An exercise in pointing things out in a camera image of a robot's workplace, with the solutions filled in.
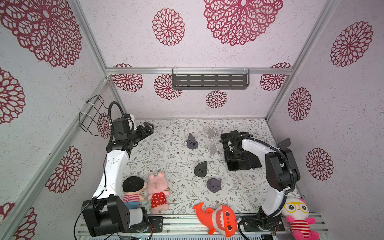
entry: wire basket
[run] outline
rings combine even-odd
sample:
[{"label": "wire basket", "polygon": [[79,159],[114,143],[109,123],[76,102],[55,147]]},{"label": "wire basket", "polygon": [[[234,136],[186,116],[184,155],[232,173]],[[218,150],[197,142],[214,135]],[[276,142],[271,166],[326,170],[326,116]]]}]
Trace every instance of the wire basket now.
[{"label": "wire basket", "polygon": [[[101,103],[100,106],[99,106],[98,108],[95,107],[95,105],[97,104],[97,102],[100,102],[100,103]],[[96,117],[98,114],[99,114],[99,116],[101,116],[100,109],[101,109],[102,107],[104,107],[105,109],[108,109],[108,108],[104,105],[104,99],[103,99],[103,97],[100,96],[99,94],[98,94],[98,95],[95,95],[95,96],[93,96],[93,97],[91,97],[89,100],[86,101],[86,103],[91,104],[91,105],[92,105],[92,108],[91,108],[87,113],[85,113],[85,112],[80,112],[80,113],[79,113],[79,127],[80,127],[82,130],[84,130],[85,132],[89,132],[89,133],[90,133],[91,135],[93,135],[93,136],[98,136],[98,135],[96,135],[96,134],[93,134],[89,128],[90,128],[90,126],[91,126],[91,124],[92,124],[93,122],[94,122],[94,123],[96,124],[96,126],[97,126],[97,123],[96,123],[96,121],[95,121],[94,119],[95,119],[95,117]],[[93,117],[89,114],[89,113],[91,112],[92,109],[95,109],[95,110],[96,110],[96,113],[94,114]],[[86,125],[84,125],[83,123],[84,123],[84,122],[86,121],[86,119],[88,119],[88,118],[91,120],[91,122],[89,123],[88,126],[86,126]]]}]

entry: shark teeth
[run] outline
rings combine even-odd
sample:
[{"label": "shark teeth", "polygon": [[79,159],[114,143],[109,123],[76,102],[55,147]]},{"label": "shark teeth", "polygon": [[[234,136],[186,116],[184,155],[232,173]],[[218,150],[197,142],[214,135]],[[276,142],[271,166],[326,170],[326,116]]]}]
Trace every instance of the shark teeth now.
[{"label": "shark teeth", "polygon": [[220,213],[220,221],[221,221],[221,225],[222,225],[223,228],[224,228],[224,216],[223,216],[223,212]]}]

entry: plush pig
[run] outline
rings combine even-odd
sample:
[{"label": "plush pig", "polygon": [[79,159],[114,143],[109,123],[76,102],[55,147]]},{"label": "plush pig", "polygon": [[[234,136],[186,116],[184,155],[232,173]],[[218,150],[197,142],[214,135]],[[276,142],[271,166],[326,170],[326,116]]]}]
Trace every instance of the plush pig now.
[{"label": "plush pig", "polygon": [[168,210],[166,196],[170,194],[166,191],[168,183],[164,177],[164,172],[159,172],[157,176],[151,174],[148,177],[147,192],[150,194],[147,200],[151,203],[151,214],[158,214],[160,210]]}]

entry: white phone stand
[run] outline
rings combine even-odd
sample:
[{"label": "white phone stand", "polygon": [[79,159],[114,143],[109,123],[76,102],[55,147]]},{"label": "white phone stand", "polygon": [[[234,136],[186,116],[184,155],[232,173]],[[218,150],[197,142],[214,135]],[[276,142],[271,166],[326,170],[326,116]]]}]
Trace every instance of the white phone stand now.
[{"label": "white phone stand", "polygon": [[214,138],[215,138],[215,135],[216,135],[216,130],[209,127],[208,128],[208,131],[207,131],[207,134],[205,135],[205,138],[203,140],[203,142],[209,146],[211,145],[213,142],[214,142]]},{"label": "white phone stand", "polygon": [[213,143],[209,152],[206,152],[203,154],[204,160],[209,162],[212,160],[219,160],[220,154],[218,153],[217,145],[216,143]]}]

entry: striped shirt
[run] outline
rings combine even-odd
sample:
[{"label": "striped shirt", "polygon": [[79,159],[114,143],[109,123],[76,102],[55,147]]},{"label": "striped shirt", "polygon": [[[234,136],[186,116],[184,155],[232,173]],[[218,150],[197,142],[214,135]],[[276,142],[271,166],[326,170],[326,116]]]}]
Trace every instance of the striped shirt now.
[{"label": "striped shirt", "polygon": [[139,202],[140,201],[140,197],[138,194],[133,194],[133,195],[125,195],[123,198],[122,198],[122,201],[123,202]]},{"label": "striped shirt", "polygon": [[299,230],[304,235],[305,238],[310,236],[310,226],[306,220],[296,220],[291,223],[291,230]]}]

